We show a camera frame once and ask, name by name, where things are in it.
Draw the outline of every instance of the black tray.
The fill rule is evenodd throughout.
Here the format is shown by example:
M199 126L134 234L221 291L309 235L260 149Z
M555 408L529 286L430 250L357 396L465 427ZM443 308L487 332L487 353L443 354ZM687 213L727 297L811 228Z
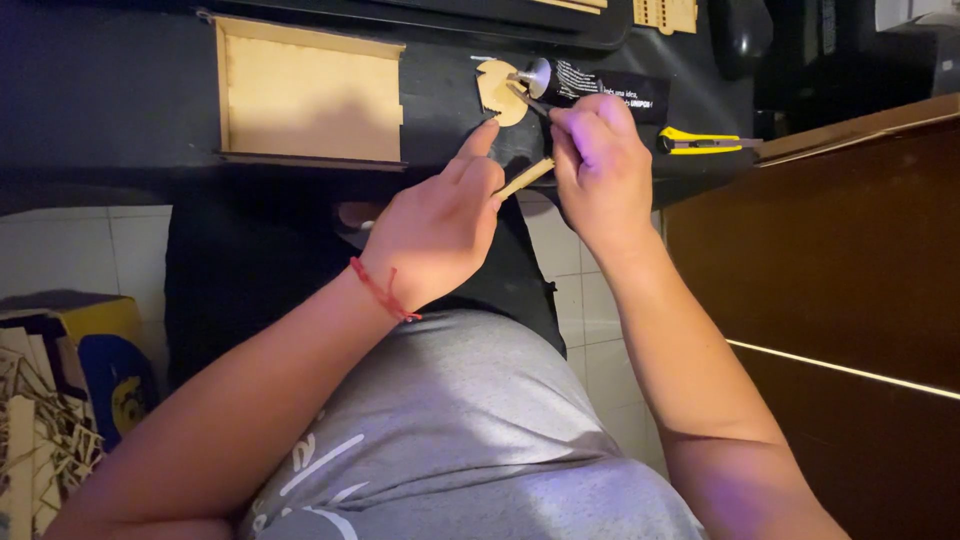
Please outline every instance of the black tray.
M530 10L545 14L547 18L539 25L535 25L504 14L515 12L517 5L521 2L530 4ZM479 6L482 6L482 13L485 13L488 18L358 0L217 0L210 4L216 6L218 12L229 12L230 5L281 9L600 51L620 48L633 26L634 19L634 6L631 0L609 0L609 5L599 15L580 12L574 14L567 8L555 8L528 0L483 0ZM426 4L432 6L434 3L427 1ZM530 16L527 11L522 13L523 18ZM567 19L571 16L578 21L577 26L581 27L580 31L556 28L556 26L568 26Z

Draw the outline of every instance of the red string bracelet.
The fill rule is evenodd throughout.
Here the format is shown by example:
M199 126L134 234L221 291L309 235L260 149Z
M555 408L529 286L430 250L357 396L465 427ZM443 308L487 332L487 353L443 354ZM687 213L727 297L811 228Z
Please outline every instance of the red string bracelet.
M376 301L379 302L384 309L389 311L391 315L396 317L396 320L406 321L409 323L413 322L414 319L423 318L416 313L412 313L404 309L400 304L400 300L397 300L396 296L394 296L394 277L396 276L396 268L390 269L390 279L387 281L386 291L373 282L373 280L370 278L370 275L367 274L367 269L363 267L363 263L360 262L359 258L350 258L350 268L353 268L353 271L357 273L357 278L360 278L360 282L365 285L370 292L373 293L373 297L376 298Z

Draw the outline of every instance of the left hand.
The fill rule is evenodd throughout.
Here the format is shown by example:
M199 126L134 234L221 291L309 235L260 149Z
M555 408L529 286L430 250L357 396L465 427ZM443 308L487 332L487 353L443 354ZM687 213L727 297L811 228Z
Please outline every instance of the left hand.
M478 127L444 171L400 191L373 225L361 262L386 290L396 268L394 296L416 311L465 282L487 258L504 184L503 168L487 158L500 131Z

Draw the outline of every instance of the yellow utility knife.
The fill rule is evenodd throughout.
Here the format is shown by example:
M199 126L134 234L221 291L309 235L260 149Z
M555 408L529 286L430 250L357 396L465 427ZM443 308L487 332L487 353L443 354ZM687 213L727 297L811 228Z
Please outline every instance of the yellow utility knife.
M763 139L740 138L736 135L695 135L674 128L663 128L657 147L665 154L719 154L758 146Z

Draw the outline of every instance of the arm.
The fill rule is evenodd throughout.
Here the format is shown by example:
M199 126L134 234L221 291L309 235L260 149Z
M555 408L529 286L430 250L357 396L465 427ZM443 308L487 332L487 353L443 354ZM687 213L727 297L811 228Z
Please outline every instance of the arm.
M400 192L361 261L416 310L483 263L503 170L485 124L440 175ZM396 325L352 269L166 400L67 502L45 538L222 540L350 369Z
M651 227L651 158L629 110L595 95L551 117L564 211L611 286L677 491L716 540L847 538Z

